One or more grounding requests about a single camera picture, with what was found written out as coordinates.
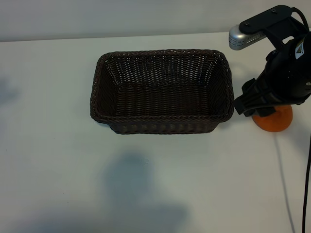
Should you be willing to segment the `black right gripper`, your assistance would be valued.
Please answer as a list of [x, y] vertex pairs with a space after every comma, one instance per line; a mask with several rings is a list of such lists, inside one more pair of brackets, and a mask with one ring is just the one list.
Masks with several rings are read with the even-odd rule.
[[274, 106], [302, 104], [311, 95], [311, 35], [288, 41], [266, 57], [264, 71], [242, 87], [235, 110], [245, 117], [267, 117]]

